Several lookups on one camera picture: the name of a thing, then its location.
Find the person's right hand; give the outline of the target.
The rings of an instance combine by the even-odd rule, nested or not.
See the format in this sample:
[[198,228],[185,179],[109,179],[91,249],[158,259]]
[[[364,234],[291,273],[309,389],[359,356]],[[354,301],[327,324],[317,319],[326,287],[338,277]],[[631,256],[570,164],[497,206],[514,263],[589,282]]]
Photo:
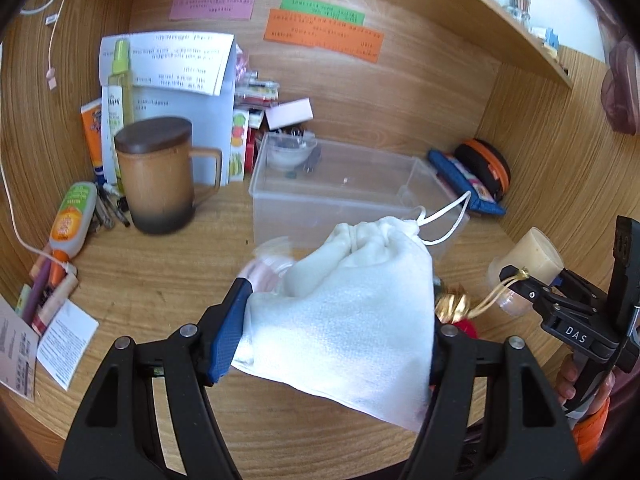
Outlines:
[[[568,354],[560,367],[559,373],[556,375],[554,390],[558,395],[559,402],[564,404],[567,400],[572,400],[576,390],[574,383],[578,377],[578,367],[574,362],[571,354]],[[596,395],[594,396],[590,407],[586,411],[587,415],[596,414],[608,400],[615,385],[615,375],[609,372],[605,380],[600,385]]]

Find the orange sleeve forearm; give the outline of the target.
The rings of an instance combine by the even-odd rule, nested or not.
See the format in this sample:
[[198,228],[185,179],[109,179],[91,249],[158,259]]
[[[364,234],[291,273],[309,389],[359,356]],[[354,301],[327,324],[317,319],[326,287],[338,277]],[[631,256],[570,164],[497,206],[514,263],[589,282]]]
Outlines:
[[580,460],[584,464],[589,462],[598,450],[609,408],[610,399],[606,399],[594,414],[578,422],[572,430]]

